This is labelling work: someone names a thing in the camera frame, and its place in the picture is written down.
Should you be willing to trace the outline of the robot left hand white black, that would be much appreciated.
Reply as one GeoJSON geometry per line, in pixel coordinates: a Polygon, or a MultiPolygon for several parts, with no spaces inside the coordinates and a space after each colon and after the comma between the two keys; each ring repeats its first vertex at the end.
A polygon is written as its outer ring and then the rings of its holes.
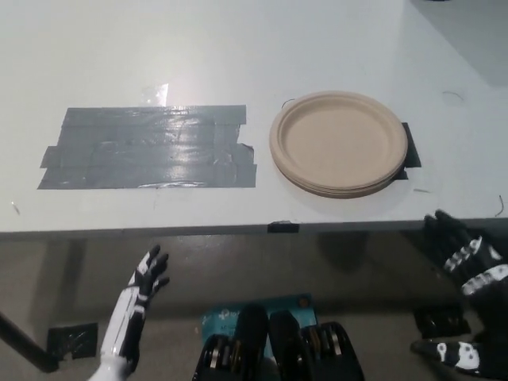
{"type": "Polygon", "coordinates": [[[168,255],[157,244],[136,266],[121,291],[102,342],[101,356],[120,357],[135,368],[139,360],[140,339],[148,308],[160,289],[169,284],[165,275],[168,255]]]}

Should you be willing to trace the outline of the robot right hand white black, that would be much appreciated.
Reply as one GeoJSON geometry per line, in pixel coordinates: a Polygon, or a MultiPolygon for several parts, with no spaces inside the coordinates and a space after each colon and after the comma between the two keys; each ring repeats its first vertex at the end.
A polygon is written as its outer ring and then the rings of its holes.
{"type": "Polygon", "coordinates": [[[427,258],[452,280],[483,331],[472,341],[415,341],[411,350],[466,375],[506,380],[507,254],[443,210],[425,215],[423,231],[432,248],[427,258]]]}

